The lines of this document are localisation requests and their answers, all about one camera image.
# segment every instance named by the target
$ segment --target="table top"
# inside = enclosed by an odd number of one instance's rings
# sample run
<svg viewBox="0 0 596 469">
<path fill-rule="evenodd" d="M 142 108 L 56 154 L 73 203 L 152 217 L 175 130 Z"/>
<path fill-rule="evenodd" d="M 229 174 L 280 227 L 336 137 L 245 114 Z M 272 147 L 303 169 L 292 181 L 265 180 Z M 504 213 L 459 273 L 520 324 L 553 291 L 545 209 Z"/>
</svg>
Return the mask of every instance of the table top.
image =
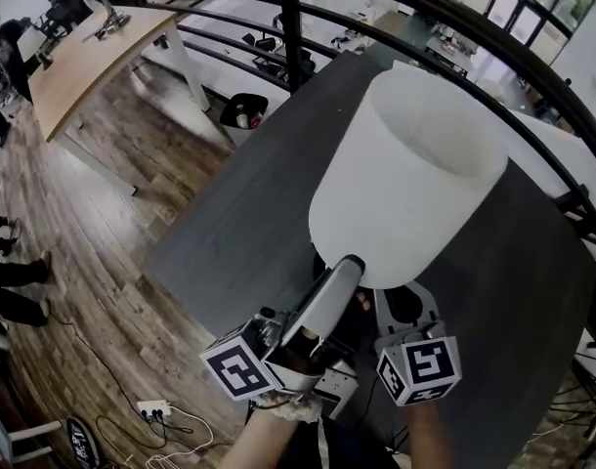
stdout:
<svg viewBox="0 0 596 469">
<path fill-rule="evenodd" d="M 472 69 L 472 60 L 461 51 L 454 49 L 454 54 L 451 54 L 446 49 L 444 49 L 444 41 L 440 40 L 438 36 L 432 36 L 428 42 L 426 42 L 426 47 L 435 51 L 440 56 L 446 58 L 453 64 L 456 64 L 462 69 L 466 71 L 470 71 Z"/>
<path fill-rule="evenodd" d="M 365 55 L 332 61 L 257 129 L 157 244 L 150 273 L 216 336 L 262 306 L 293 307 L 311 286 L 311 199 L 381 70 Z M 417 279 L 458 341 L 463 379 L 439 401 L 456 467 L 507 467 L 520 452 L 569 367 L 595 277 L 571 226 L 510 161 Z M 374 335 L 372 315 L 364 342 Z M 362 416 L 375 365 L 363 345 L 354 364 L 360 387 L 341 424 Z M 404 410 L 377 381 L 363 429 L 390 444 L 404 425 Z"/>
<path fill-rule="evenodd" d="M 129 59 L 141 44 L 173 20 L 176 13 L 140 7 L 116 7 L 131 16 L 118 32 L 103 40 L 94 36 L 106 19 L 100 9 L 76 27 L 53 51 L 53 64 L 40 66 L 28 80 L 35 115 L 42 134 L 50 142 L 68 123 L 83 100 L 101 81 Z"/>
</svg>

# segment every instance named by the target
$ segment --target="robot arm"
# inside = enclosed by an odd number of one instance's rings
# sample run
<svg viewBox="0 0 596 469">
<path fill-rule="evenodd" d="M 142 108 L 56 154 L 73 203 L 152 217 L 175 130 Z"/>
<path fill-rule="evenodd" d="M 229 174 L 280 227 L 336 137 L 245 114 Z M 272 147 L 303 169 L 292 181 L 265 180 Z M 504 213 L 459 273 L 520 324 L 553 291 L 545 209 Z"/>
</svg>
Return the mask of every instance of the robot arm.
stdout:
<svg viewBox="0 0 596 469">
<path fill-rule="evenodd" d="M 335 418 L 358 383 L 342 359 L 333 354 L 331 360 L 324 344 L 352 300 L 363 270 L 361 259 L 345 257 L 291 314 L 263 308 L 200 357 L 235 401 L 268 391 L 302 395 L 313 390 L 327 400 L 324 411 Z M 377 373 L 396 405 L 440 398 L 460 380 L 456 340 L 446 336 L 434 298 L 415 282 L 404 289 L 415 299 L 392 302 L 388 292 L 394 291 L 374 291 L 381 334 L 375 343 Z"/>
</svg>

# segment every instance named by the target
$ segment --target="black metal railing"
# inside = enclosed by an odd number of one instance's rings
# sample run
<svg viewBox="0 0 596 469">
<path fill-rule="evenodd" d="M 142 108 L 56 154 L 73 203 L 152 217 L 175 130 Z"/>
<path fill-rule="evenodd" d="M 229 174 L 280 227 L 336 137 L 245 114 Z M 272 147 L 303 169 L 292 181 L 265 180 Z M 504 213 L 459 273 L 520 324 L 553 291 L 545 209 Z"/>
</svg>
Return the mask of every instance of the black metal railing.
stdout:
<svg viewBox="0 0 596 469">
<path fill-rule="evenodd" d="M 237 16 L 229 16 L 197 9 L 196 6 L 200 5 L 205 0 L 195 0 L 188 5 L 174 5 L 175 1 L 177 0 L 168 0 L 165 3 L 155 3 L 150 0 L 136 0 L 136 2 L 140 2 L 140 5 L 147 7 L 167 9 L 185 15 L 192 14 L 218 21 L 230 22 L 281 38 L 285 46 L 285 59 L 282 65 L 287 71 L 286 81 L 271 76 L 255 67 L 228 56 L 192 44 L 187 40 L 184 42 L 186 47 L 192 50 L 248 71 L 249 73 L 274 83 L 280 88 L 289 90 L 291 93 L 296 92 L 302 83 L 308 79 L 308 76 L 302 74 L 300 60 L 301 48 L 313 50 L 328 58 L 334 58 L 337 55 L 337 51 L 312 40 L 305 39 L 301 35 L 301 13 L 343 25 L 415 59 L 425 67 L 439 74 L 441 77 L 454 83 L 490 109 L 519 134 L 546 161 L 570 190 L 567 199 L 563 199 L 562 201 L 561 210 L 563 212 L 574 212 L 575 216 L 579 218 L 579 220 L 575 222 L 576 230 L 582 236 L 596 242 L 596 209 L 589 200 L 586 188 L 579 185 L 554 153 L 533 131 L 531 131 L 531 129 L 514 116 L 511 111 L 477 85 L 467 80 L 464 76 L 456 73 L 452 68 L 442 64 L 433 56 L 404 42 L 390 33 L 363 22 L 355 21 L 347 16 L 342 16 L 320 7 L 302 3 L 300 0 L 255 0 L 280 7 L 283 24 L 282 30 L 273 26 L 245 20 Z M 596 119 L 569 86 L 527 47 L 522 45 L 503 29 L 487 20 L 481 14 L 476 13 L 455 0 L 395 1 L 407 4 L 416 11 L 431 16 L 435 20 L 454 28 L 511 67 L 515 73 L 526 79 L 550 105 L 558 110 L 596 157 Z M 281 61 L 279 57 L 272 58 L 270 53 L 259 48 L 246 46 L 245 44 L 230 38 L 221 37 L 208 31 L 184 25 L 179 25 L 179 29 L 186 33 L 218 41 L 231 47 L 236 47 L 257 57 L 264 58 L 267 61 L 273 61 L 277 64 Z M 570 205 L 569 209 L 566 209 L 566 203 Z"/>
</svg>

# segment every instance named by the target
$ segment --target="lamp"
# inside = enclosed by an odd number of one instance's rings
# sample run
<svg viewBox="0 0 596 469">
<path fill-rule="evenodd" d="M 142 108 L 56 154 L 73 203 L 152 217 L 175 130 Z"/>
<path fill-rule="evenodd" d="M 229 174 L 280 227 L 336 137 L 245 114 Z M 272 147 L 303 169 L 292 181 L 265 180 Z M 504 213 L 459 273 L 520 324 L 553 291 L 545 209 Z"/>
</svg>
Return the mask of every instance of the lamp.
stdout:
<svg viewBox="0 0 596 469">
<path fill-rule="evenodd" d="M 131 20 L 131 16 L 128 14 L 124 14 L 122 12 L 116 12 L 113 9 L 113 6 L 108 0 L 101 0 L 101 3 L 105 6 L 106 9 L 106 21 L 103 25 L 92 34 L 86 36 L 83 41 L 85 42 L 92 36 L 96 36 L 99 40 L 102 39 L 105 34 L 111 34 L 117 29 L 124 26 L 128 21 Z"/>
<path fill-rule="evenodd" d="M 405 65 L 370 84 L 309 211 L 318 254 L 365 262 L 360 285 L 414 280 L 506 168 L 504 125 L 449 82 Z"/>
</svg>

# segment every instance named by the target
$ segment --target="chair leg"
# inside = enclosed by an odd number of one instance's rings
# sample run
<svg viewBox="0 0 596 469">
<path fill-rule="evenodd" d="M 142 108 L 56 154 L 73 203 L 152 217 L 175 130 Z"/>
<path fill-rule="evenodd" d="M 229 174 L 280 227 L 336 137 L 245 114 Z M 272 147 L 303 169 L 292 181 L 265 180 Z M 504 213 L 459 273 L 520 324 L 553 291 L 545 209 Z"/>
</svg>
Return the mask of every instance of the chair leg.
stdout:
<svg viewBox="0 0 596 469">
<path fill-rule="evenodd" d="M 11 442 L 16 442 L 18 440 L 26 440 L 27 438 L 33 438 L 40 434 L 56 431 L 61 427 L 62 423 L 59 420 L 55 420 L 53 422 L 49 422 L 48 424 L 44 424 L 41 426 L 31 427 L 30 429 L 24 429 L 23 431 L 16 431 L 15 433 L 9 433 L 9 439 Z"/>
</svg>

